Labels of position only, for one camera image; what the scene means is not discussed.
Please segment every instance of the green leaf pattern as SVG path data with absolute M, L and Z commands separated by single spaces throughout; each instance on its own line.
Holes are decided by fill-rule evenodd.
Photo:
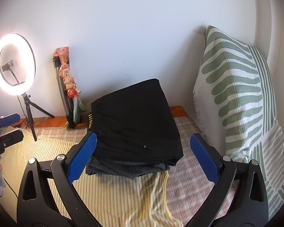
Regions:
M 284 137 L 265 56 L 213 26 L 205 40 L 200 72 L 212 86 L 223 120 L 226 154 L 236 161 L 259 162 L 271 218 L 284 202 Z

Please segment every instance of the tripod leg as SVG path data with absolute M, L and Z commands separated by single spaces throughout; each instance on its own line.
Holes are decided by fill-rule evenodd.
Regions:
M 27 118 L 28 118 L 29 126 L 30 126 L 31 132 L 33 133 L 33 137 L 34 137 L 35 142 L 36 142 L 37 136 L 36 136 L 35 129 L 34 129 L 34 121 L 33 121 L 33 116 L 31 114 L 31 111 L 30 111 L 29 103 L 26 104 L 26 112 L 27 112 Z
M 41 112 L 47 114 L 49 117 L 54 118 L 55 116 L 50 114 L 49 112 L 45 111 L 43 108 L 39 107 L 37 104 L 33 103 L 33 102 L 29 102 L 33 107 L 37 108 L 38 110 L 40 110 Z

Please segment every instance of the yellow striped sheet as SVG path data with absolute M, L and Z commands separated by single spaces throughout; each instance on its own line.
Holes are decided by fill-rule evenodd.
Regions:
M 3 175 L 16 194 L 29 158 L 52 160 L 66 154 L 74 142 L 38 137 L 23 130 L 24 139 L 5 150 L 1 164 Z M 92 175 L 84 172 L 74 181 L 74 187 L 87 208 L 104 227 L 181 227 L 173 218 L 166 203 L 167 171 L 146 174 L 134 180 L 113 175 Z M 49 185 L 60 213 L 70 217 L 61 201 L 54 180 Z M 17 199 L 10 195 L 10 201 Z

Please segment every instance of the black clamp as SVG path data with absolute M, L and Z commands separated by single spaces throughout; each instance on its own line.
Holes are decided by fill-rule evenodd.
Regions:
M 247 164 L 234 162 L 227 155 L 222 157 L 198 133 L 192 135 L 190 145 L 207 178 L 214 182 L 213 174 L 216 173 L 219 180 L 214 182 L 215 186 L 186 227 L 265 226 L 268 201 L 258 162 L 251 160 Z M 234 180 L 238 180 L 237 189 L 227 214 L 216 219 Z
M 37 161 L 30 158 L 26 165 L 17 203 L 17 223 L 23 227 L 34 226 L 88 226 L 101 227 L 88 210 L 73 184 L 67 177 L 68 162 L 89 137 L 86 134 L 81 142 L 73 145 L 67 154 L 59 154 L 52 161 Z M 54 179 L 60 198 L 71 219 L 62 216 L 51 193 L 48 178 Z
M 8 116 L 0 116 L 0 128 L 19 122 L 20 115 L 14 113 Z M 16 129 L 7 132 L 0 136 L 0 154 L 4 153 L 5 149 L 23 140 L 23 133 Z

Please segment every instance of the ring light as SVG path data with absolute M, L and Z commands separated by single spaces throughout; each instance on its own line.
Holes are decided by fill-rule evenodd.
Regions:
M 19 50 L 20 60 L 26 70 L 26 79 L 24 83 L 11 86 L 3 78 L 0 71 L 0 87 L 11 95 L 20 95 L 25 93 L 33 84 L 35 78 L 35 58 L 33 51 L 27 41 L 18 34 L 8 34 L 0 40 L 0 53 L 4 46 L 8 44 L 15 45 Z

